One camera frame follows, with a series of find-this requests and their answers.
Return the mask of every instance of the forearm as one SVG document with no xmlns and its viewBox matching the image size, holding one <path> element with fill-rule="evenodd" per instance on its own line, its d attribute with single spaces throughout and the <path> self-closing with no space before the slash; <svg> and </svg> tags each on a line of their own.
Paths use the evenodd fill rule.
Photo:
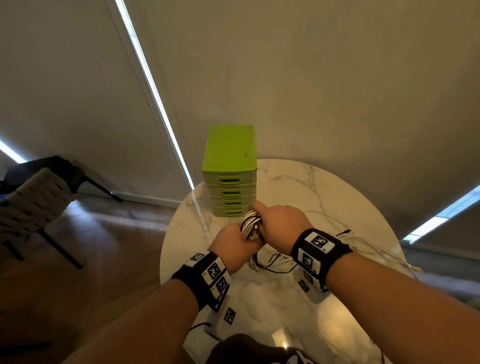
<svg viewBox="0 0 480 364">
<path fill-rule="evenodd" d="M 172 363 L 197 314 L 192 291 L 170 280 L 64 363 Z"/>
<path fill-rule="evenodd" d="M 480 362 L 480 313 L 460 301 L 356 253 L 326 284 L 395 364 Z"/>
</svg>

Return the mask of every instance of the drawer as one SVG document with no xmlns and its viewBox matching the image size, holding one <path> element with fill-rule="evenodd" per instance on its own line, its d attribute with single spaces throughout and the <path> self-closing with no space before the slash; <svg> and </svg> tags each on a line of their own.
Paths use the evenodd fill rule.
<svg viewBox="0 0 480 364">
<path fill-rule="evenodd" d="M 237 184 L 255 184 L 257 182 L 257 170 L 245 172 L 205 172 L 203 171 L 205 184 L 208 186 L 229 186 Z"/>
<path fill-rule="evenodd" d="M 235 216 L 244 216 L 248 212 L 248 206 L 238 206 L 232 208 L 212 207 L 212 212 L 215 216 L 221 218 L 233 218 Z"/>
<path fill-rule="evenodd" d="M 240 197 L 210 197 L 210 202 L 213 207 L 234 208 L 237 206 L 250 206 L 256 198 L 256 195 Z"/>
<path fill-rule="evenodd" d="M 256 184 L 245 184 L 236 186 L 208 186 L 208 194 L 211 197 L 241 197 L 257 194 Z"/>
</svg>

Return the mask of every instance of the baseboard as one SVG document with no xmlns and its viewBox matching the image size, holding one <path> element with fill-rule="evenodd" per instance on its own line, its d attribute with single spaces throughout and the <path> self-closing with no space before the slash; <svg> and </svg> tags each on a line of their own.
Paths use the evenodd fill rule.
<svg viewBox="0 0 480 364">
<path fill-rule="evenodd" d="M 92 194 L 94 196 L 108 197 L 107 194 L 105 194 L 102 191 L 97 190 L 97 189 L 92 189 L 92 190 L 90 190 L 90 189 L 80 189 L 79 192 L 83 193 L 83 194 Z M 123 192 L 115 192 L 115 191 L 112 191 L 112 192 L 115 195 L 117 195 L 118 197 L 120 197 L 120 198 L 122 198 L 126 201 L 140 202 L 142 204 L 173 207 L 173 208 L 178 208 L 178 206 L 180 206 L 180 204 L 181 204 L 181 201 L 167 200 L 167 199 L 164 199 L 164 198 L 140 196 L 140 195 L 137 195 L 137 194 L 126 194 L 126 193 L 123 193 Z"/>
<path fill-rule="evenodd" d="M 438 253 L 450 256 L 456 256 L 458 258 L 465 258 L 465 259 L 472 259 L 472 260 L 479 260 L 480 261 L 480 254 L 469 252 L 467 250 L 460 250 L 455 248 L 446 248 L 443 246 L 434 246 L 434 245 L 423 245 L 423 244 L 412 244 L 410 245 L 409 242 L 404 240 L 399 241 L 402 248 L 406 249 L 413 249 L 413 250 L 421 250 L 423 252 L 429 253 Z"/>
</svg>

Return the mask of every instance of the person's left hand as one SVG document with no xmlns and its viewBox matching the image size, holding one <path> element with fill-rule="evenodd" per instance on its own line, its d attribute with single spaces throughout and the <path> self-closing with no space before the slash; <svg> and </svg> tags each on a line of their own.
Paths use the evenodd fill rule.
<svg viewBox="0 0 480 364">
<path fill-rule="evenodd" d="M 225 264 L 229 274 L 237 272 L 248 259 L 262 247 L 259 238 L 245 240 L 240 224 L 228 224 L 218 233 L 208 250 L 217 254 Z"/>
</svg>

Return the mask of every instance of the drawer handle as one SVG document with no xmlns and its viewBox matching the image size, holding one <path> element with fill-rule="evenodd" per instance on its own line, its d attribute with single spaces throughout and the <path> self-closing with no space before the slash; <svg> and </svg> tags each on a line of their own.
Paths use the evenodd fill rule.
<svg viewBox="0 0 480 364">
<path fill-rule="evenodd" d="M 227 216 L 243 216 L 243 210 L 228 210 Z"/>
<path fill-rule="evenodd" d="M 241 206 L 241 200 L 223 200 L 225 206 Z"/>
<path fill-rule="evenodd" d="M 240 176 L 220 176 L 218 179 L 220 180 L 220 184 L 240 183 Z"/>
<path fill-rule="evenodd" d="M 241 190 L 222 190 L 223 196 L 240 196 Z"/>
</svg>

